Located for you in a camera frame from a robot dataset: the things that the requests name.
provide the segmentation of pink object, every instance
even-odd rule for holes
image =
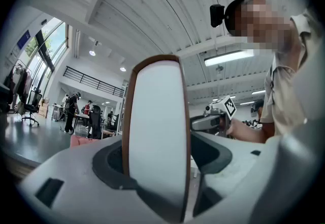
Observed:
[[[72,135],[70,138],[70,148],[78,145],[85,145],[89,143],[93,143],[99,141],[100,139],[89,139],[85,137],[80,137],[76,135]]]

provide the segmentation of cardboard box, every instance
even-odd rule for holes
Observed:
[[[40,107],[38,114],[40,116],[43,116],[43,117],[46,118],[47,117],[47,111],[48,111],[48,108],[47,107]]]

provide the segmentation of brown border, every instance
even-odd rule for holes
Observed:
[[[134,98],[134,91],[136,87],[137,76],[140,70],[147,67],[148,65],[155,63],[161,60],[172,60],[179,63],[181,75],[182,75],[182,82],[183,82],[183,94],[184,94],[184,106],[185,106],[185,127],[186,127],[186,184],[185,184],[185,194],[184,194],[184,203],[183,209],[181,213],[181,220],[184,220],[185,217],[185,210],[188,198],[188,189],[189,189],[189,179],[190,179],[190,155],[191,155],[191,145],[190,145],[190,129],[189,129],[189,112],[188,112],[188,102],[187,102],[187,91],[185,85],[185,79],[183,74],[183,67],[180,61],[180,58],[175,55],[170,54],[161,54],[149,57],[144,61],[140,62],[136,65],[131,73],[130,81],[127,88],[127,95],[125,100],[125,110],[124,110],[124,121],[123,121],[123,135],[122,135],[122,163],[123,163],[123,171],[124,174],[129,176],[129,167],[128,167],[128,149],[129,149],[129,135],[130,135],[130,123],[131,123],[131,111],[132,111],[132,104]]]

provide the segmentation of black cap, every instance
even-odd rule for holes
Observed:
[[[232,1],[224,12],[224,24],[232,36],[235,36],[235,10],[245,0]]]

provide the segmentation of black railing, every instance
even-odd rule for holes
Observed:
[[[95,79],[91,76],[88,76],[82,72],[79,72],[71,67],[67,66],[66,71],[64,72],[63,76],[78,81],[81,84],[87,85],[89,87],[104,91],[106,93],[123,97],[124,89],[114,87],[108,83]]]

